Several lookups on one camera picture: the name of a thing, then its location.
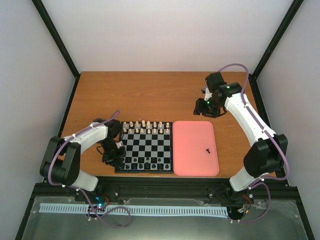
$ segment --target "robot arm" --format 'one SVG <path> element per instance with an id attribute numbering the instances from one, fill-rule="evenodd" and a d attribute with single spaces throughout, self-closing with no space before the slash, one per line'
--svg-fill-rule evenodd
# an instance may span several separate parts
<path id="1" fill-rule="evenodd" d="M 125 156 L 125 147 L 122 141 L 115 142 L 114 138 L 121 131 L 121 124 L 117 120 L 111 120 L 105 124 L 104 119 L 97 118 L 93 120 L 89 127 L 64 138 L 54 136 L 50 139 L 43 161 L 40 167 L 40 175 L 47 178 L 50 165 L 58 149 L 65 141 L 68 143 L 60 152 L 64 160 L 57 159 L 53 165 L 51 178 L 55 183 L 66 186 L 94 191 L 98 179 L 82 170 L 80 170 L 80 156 L 93 144 L 100 143 L 103 147 L 102 161 L 115 168 L 123 168 L 123 158 Z"/>
<path id="2" fill-rule="evenodd" d="M 205 78 L 205 81 L 207 87 L 202 89 L 205 96 L 196 101 L 193 113 L 217 118 L 229 111 L 243 129 L 251 146 L 243 159 L 244 167 L 229 180 L 232 189 L 235 192 L 245 190 L 261 176 L 280 170 L 284 162 L 265 131 L 274 138 L 284 153 L 287 150 L 287 138 L 283 134 L 277 135 L 264 123 L 249 103 L 246 94 L 244 94 L 245 102 L 243 102 L 241 97 L 242 87 L 238 83 L 227 84 L 220 72 L 210 74 Z M 247 108 L 262 124 L 263 130 Z"/>

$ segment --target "wooden table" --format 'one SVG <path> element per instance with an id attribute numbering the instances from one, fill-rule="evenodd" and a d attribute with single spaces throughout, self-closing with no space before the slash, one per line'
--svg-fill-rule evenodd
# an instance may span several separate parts
<path id="1" fill-rule="evenodd" d="M 120 121 L 210 121 L 213 124 L 220 172 L 217 178 L 229 178 L 243 167 L 250 145 L 243 130 L 231 115 L 219 118 L 194 116 L 201 88 L 211 72 L 82 72 L 62 136 L 87 127 L 96 118 L 108 119 L 121 110 Z M 244 72 L 223 72 L 227 83 L 244 84 Z M 245 92 L 255 108 L 248 84 Z M 92 146 L 81 155 L 81 169 L 95 176 L 163 176 L 175 174 L 115 173 L 102 163 Z"/>

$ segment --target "black metal frame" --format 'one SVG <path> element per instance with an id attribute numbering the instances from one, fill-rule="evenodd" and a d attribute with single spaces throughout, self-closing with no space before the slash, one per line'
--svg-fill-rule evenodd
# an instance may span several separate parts
<path id="1" fill-rule="evenodd" d="M 53 24 L 45 6 L 41 0 L 32 0 L 34 6 L 38 10 L 44 24 L 49 30 L 53 40 L 55 41 L 58 49 L 60 50 L 64 60 L 69 66 L 75 81 L 72 88 L 72 92 L 58 131 L 58 136 L 61 136 L 67 116 L 80 80 L 80 74 L 73 63 L 61 37 L 58 34 L 55 25 Z M 270 44 L 265 50 L 262 58 L 260 59 L 253 74 L 249 75 L 249 82 L 252 89 L 253 97 L 256 103 L 258 114 L 261 118 L 270 125 L 267 112 L 259 91 L 257 79 L 266 65 L 268 59 L 279 43 L 281 37 L 288 28 L 290 22 L 297 13 L 299 7 L 303 3 L 303 0 L 293 0 L 290 8 L 285 14 L 281 24 L 275 32 Z M 277 177 L 285 175 L 284 170 L 276 172 Z M 34 199 L 37 196 L 74 196 L 79 201 L 85 201 L 84 197 L 77 195 L 72 188 L 62 188 L 57 186 L 51 186 L 47 181 L 44 183 L 36 183 L 33 189 L 30 201 L 26 208 L 24 217 L 22 219 L 20 228 L 16 235 L 16 240 L 22 239 Z M 144 177 L 99 177 L 99 183 L 107 185 L 108 194 L 112 202 L 122 203 L 123 200 L 129 198 L 179 198 L 179 199 L 198 199 L 211 204 L 221 204 L 226 207 L 234 207 L 234 204 L 226 202 L 222 198 L 210 197 L 210 193 L 214 193 L 222 185 L 228 182 L 227 178 L 168 178 L 157 177 L 148 178 L 148 181 Z M 315 239 L 311 230 L 304 206 L 302 204 L 298 189 L 296 187 L 289 186 L 287 181 L 274 181 L 267 179 L 265 181 L 270 189 L 272 199 L 278 200 L 295 200 L 306 234 L 310 240 Z M 256 199 L 266 199 L 268 196 L 266 190 L 263 187 L 257 187 L 251 190 Z"/>
<path id="2" fill-rule="evenodd" d="M 111 202 L 123 204 L 124 200 L 130 198 L 158 198 L 158 199 L 195 199 L 210 204 L 220 204 L 223 207 L 237 207 L 237 204 L 228 203 L 224 198 L 218 197 L 218 189 L 228 183 L 227 178 L 182 178 L 182 177 L 98 177 L 99 183 L 107 189 Z M 276 180 L 266 179 L 272 199 L 294 200 L 296 202 L 307 237 L 314 240 L 304 206 L 302 204 L 297 187 L 287 186 Z M 263 186 L 251 190 L 253 199 L 267 199 L 267 191 Z M 18 230 L 16 240 L 23 237 L 25 227 L 32 210 L 35 197 L 75 197 L 76 201 L 86 202 L 82 194 L 69 187 L 52 186 L 49 183 L 36 183 L 30 197 L 29 204 Z M 88 196 L 93 203 L 97 203 L 95 196 Z"/>

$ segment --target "black corner post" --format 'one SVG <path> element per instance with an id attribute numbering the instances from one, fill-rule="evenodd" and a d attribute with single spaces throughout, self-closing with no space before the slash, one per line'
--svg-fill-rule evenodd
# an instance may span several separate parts
<path id="1" fill-rule="evenodd" d="M 67 50 L 66 46 L 64 45 L 64 42 L 62 41 L 54 23 L 52 22 L 43 2 L 41 0 L 32 0 L 32 2 L 34 4 L 36 10 L 40 14 L 46 28 L 50 32 L 55 44 L 59 48 L 66 64 L 69 66 L 69 69 L 71 70 L 74 78 L 75 79 L 79 78 L 80 74 L 79 74 L 74 62 L 72 61 L 72 59 L 68 53 L 68 50 Z"/>
<path id="2" fill-rule="evenodd" d="M 265 67 L 267 61 L 269 60 L 271 54 L 275 50 L 276 46 L 278 45 L 280 39 L 284 35 L 285 31 L 287 30 L 289 24 L 291 23 L 292 19 L 296 15 L 298 9 L 300 8 L 301 4 L 304 0 L 293 0 L 291 6 L 289 7 L 288 11 L 286 12 L 282 22 L 280 23 L 278 29 L 276 30 L 271 42 L 269 43 L 268 47 L 266 48 L 262 58 L 260 59 L 258 65 L 256 66 L 252 77 L 254 80 L 257 80 L 258 76 L 260 75 L 262 69 Z"/>

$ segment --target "white enclosure wall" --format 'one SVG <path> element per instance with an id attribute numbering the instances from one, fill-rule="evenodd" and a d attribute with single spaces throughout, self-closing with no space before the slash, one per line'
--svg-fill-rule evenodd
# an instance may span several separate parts
<path id="1" fill-rule="evenodd" d="M 304 1 L 258 78 L 270 123 L 288 138 L 289 183 L 298 186 L 320 239 L 320 1 Z"/>
<path id="2" fill-rule="evenodd" d="M 292 0 L 43 3 L 79 71 L 252 72 Z"/>
<path id="3" fill-rule="evenodd" d="M 74 78 L 31 0 L 0 3 L 0 239 L 15 238 Z"/>

